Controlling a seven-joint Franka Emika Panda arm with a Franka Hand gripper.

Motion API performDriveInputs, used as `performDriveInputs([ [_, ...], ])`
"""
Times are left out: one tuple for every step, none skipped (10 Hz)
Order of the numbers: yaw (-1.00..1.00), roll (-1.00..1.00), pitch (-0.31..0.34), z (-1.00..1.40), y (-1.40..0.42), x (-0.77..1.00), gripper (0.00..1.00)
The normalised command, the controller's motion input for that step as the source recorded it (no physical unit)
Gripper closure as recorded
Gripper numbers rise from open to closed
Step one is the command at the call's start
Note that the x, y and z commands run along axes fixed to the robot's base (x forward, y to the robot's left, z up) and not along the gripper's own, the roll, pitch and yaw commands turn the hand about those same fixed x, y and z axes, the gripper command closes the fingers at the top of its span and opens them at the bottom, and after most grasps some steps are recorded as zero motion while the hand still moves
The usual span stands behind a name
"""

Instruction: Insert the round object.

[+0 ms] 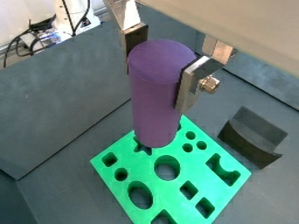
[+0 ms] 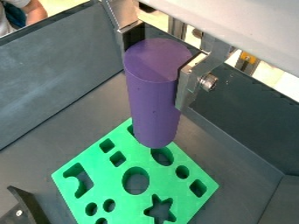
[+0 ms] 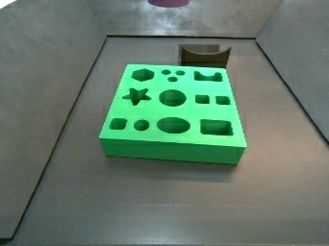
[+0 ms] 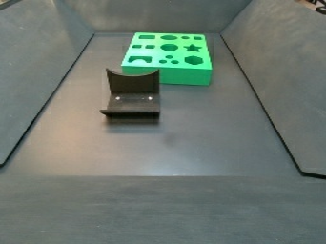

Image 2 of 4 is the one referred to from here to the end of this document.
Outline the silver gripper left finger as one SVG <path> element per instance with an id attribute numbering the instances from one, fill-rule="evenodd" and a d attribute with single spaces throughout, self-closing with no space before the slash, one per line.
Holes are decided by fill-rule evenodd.
<path id="1" fill-rule="evenodd" d="M 125 52 L 125 33 L 141 24 L 137 18 L 133 0 L 101 0 L 109 21 L 113 25 L 120 52 Z"/>

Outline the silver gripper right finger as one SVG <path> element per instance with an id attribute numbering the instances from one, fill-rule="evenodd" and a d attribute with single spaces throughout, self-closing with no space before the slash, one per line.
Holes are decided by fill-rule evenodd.
<path id="1" fill-rule="evenodd" d="M 211 71 L 229 56 L 231 45 L 204 33 L 200 40 L 200 52 L 192 56 L 178 71 L 174 107 L 182 111 L 196 99 L 199 90 L 209 92 L 217 82 Z"/>

